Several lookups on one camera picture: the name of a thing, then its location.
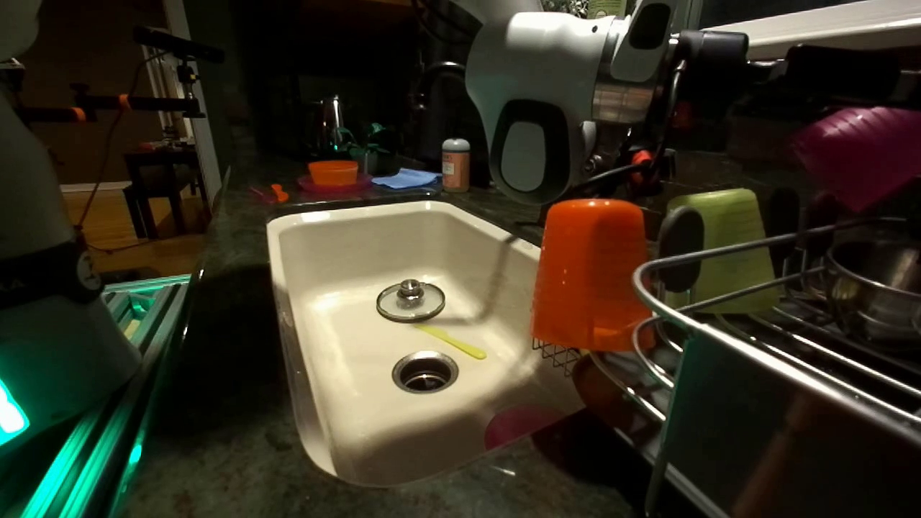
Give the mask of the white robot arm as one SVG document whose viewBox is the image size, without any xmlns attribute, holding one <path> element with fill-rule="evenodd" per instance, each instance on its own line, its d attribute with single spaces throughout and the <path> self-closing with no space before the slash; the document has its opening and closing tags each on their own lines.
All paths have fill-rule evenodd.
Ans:
<svg viewBox="0 0 921 518">
<path fill-rule="evenodd" d="M 673 73 L 709 47 L 758 47 L 765 22 L 692 29 L 682 0 L 580 17 L 541 0 L 451 0 L 477 22 L 464 63 L 490 175 L 500 193 L 555 203 L 591 180 L 607 131 L 631 132 L 673 93 Z"/>
</svg>

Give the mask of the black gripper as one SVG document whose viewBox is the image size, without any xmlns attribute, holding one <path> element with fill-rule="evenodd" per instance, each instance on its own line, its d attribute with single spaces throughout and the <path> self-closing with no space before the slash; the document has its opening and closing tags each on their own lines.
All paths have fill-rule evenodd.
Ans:
<svg viewBox="0 0 921 518">
<path fill-rule="evenodd" d="M 744 32 L 679 32 L 672 55 L 672 148 L 722 150 L 735 116 L 800 112 L 818 96 L 818 52 L 754 60 Z"/>
</svg>

